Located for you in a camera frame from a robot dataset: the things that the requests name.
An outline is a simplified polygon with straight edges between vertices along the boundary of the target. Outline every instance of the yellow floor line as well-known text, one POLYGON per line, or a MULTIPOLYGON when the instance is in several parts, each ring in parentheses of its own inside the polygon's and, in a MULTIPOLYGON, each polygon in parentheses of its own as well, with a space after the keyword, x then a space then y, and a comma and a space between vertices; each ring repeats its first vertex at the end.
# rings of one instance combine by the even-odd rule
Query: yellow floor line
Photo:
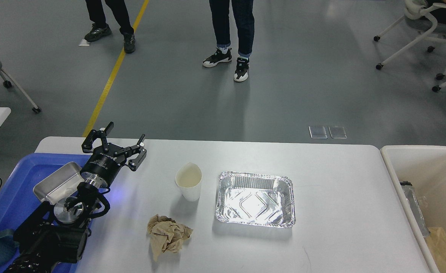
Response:
MULTIPOLYGON (((140 20, 142 19, 143 13, 145 12, 145 9, 147 8, 148 2, 149 2, 149 0, 145 0, 143 2, 142 8, 140 9, 138 16, 137 16, 135 22, 133 23, 134 31, 137 31, 138 24, 140 23, 140 20)), ((110 78, 108 78, 105 88, 103 88, 103 92, 101 93, 100 99, 98 100, 98 103, 96 104, 93 114, 91 114, 91 118, 88 121, 88 125, 84 129, 83 137, 86 137, 88 135, 88 133, 92 129, 94 129, 93 126, 95 125, 95 121, 98 118, 98 115, 100 114, 103 104, 105 104, 106 97, 108 96, 108 93, 110 92, 110 88, 112 88, 113 81, 115 80, 115 77, 117 76, 118 70, 120 69, 120 66, 122 65, 124 57, 125 57, 125 52, 122 49, 122 52, 120 52, 117 62, 115 63, 115 66, 113 67, 112 73, 110 74, 110 78)))

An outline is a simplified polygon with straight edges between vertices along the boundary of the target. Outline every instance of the blue tray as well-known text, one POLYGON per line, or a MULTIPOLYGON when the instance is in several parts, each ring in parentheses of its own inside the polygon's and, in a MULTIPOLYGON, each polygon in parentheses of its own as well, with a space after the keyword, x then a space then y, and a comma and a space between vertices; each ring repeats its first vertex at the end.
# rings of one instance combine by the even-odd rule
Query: blue tray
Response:
MULTIPOLYGON (((84 154, 29 154, 22 158, 0 190, 0 230, 15 230, 41 204, 32 192, 34 186, 68 162, 83 166, 90 155, 84 154)), ((18 257, 19 251, 0 273, 18 257)), ((53 273, 72 273, 76 264, 62 263, 53 273)))

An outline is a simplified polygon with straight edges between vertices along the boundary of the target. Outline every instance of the black and white sneaker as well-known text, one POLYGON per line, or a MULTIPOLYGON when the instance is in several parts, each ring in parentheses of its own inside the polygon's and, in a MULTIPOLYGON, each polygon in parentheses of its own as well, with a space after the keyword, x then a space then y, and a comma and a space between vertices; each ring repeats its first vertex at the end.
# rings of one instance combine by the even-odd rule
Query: black and white sneaker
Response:
POLYGON ((236 59, 235 82, 242 82, 248 78, 248 69, 250 61, 238 57, 236 59))
POLYGON ((216 64, 219 63, 227 63, 231 62, 231 48, 228 49, 228 52, 226 54, 223 54, 220 49, 216 49, 216 52, 207 57, 206 60, 202 61, 202 65, 204 67, 214 67, 216 64))
POLYGON ((110 26, 106 24, 105 28, 98 28, 96 24, 93 24, 93 27, 91 28, 91 31, 84 36, 84 39, 87 42, 94 42, 100 40, 103 36, 108 36, 112 34, 112 30, 110 29, 110 26))
POLYGON ((123 34, 123 50, 129 54, 135 51, 135 34, 123 34))

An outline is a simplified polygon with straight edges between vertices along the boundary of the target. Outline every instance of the white bin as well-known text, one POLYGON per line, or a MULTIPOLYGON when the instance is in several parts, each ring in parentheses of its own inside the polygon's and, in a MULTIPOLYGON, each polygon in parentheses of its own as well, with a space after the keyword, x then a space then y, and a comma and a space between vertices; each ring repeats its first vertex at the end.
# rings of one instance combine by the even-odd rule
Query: white bin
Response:
POLYGON ((422 209, 426 225, 442 227, 446 232, 446 147, 385 146, 381 149, 381 154, 430 271, 438 273, 400 186, 400 181, 412 183, 417 197, 426 198, 428 206, 422 209))

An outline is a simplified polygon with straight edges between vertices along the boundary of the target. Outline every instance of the paper scrap on floor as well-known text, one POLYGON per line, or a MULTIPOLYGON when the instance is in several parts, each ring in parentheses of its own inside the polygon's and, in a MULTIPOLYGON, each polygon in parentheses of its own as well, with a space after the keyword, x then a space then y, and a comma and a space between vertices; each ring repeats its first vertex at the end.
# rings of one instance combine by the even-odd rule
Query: paper scrap on floor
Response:
POLYGON ((79 47, 89 47, 90 42, 86 41, 85 39, 82 39, 81 42, 79 42, 79 47))
POLYGON ((153 259, 157 262, 159 255, 165 251, 179 252, 193 230, 167 216, 157 214, 148 221, 147 232, 150 234, 153 259))
POLYGON ((440 273, 446 273, 446 233, 441 227, 430 227, 426 243, 440 273))

